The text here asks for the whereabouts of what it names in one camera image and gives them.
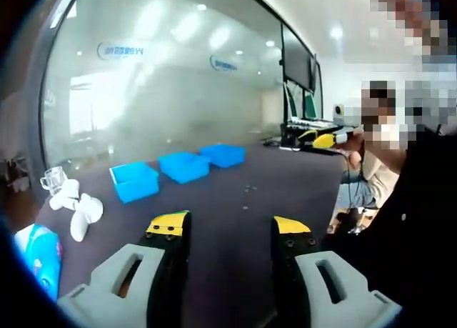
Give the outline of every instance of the glass partition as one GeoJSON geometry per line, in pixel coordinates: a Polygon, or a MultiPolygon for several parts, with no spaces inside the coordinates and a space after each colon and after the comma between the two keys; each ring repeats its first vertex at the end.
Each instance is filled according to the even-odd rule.
{"type": "Polygon", "coordinates": [[[42,93],[68,172],[278,131],[281,24],[254,0],[76,0],[42,93]]]}

